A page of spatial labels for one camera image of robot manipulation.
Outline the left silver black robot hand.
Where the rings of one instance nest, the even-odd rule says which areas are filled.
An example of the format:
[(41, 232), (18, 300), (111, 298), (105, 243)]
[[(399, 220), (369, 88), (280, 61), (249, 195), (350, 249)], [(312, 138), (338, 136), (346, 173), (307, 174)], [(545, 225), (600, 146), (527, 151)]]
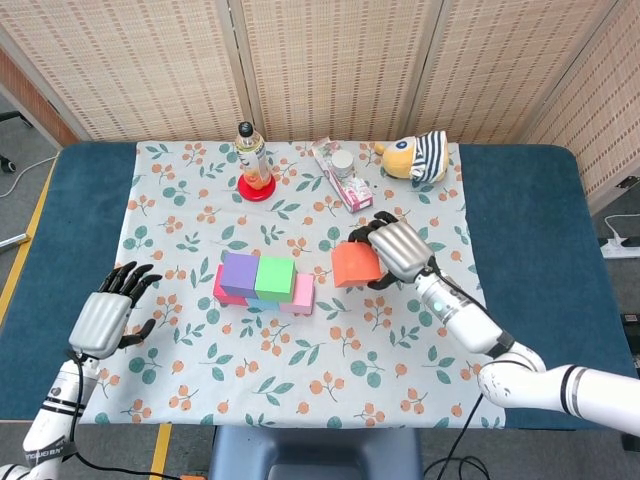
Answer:
[(161, 275), (151, 274), (152, 264), (136, 261), (114, 268), (92, 292), (69, 336), (69, 345), (81, 361), (104, 360), (118, 349), (142, 343), (153, 331), (156, 320), (148, 319), (137, 333), (125, 334), (125, 327), (137, 303)]

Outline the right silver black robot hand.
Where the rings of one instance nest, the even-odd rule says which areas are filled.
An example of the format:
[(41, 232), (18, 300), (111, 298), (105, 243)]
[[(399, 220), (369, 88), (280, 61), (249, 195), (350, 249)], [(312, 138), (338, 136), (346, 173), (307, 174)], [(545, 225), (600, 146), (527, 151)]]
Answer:
[(367, 284), (370, 289), (384, 290), (397, 281), (413, 284), (434, 272), (432, 250), (413, 227), (387, 211), (376, 212), (372, 221), (349, 234), (348, 241), (369, 245), (387, 269)]

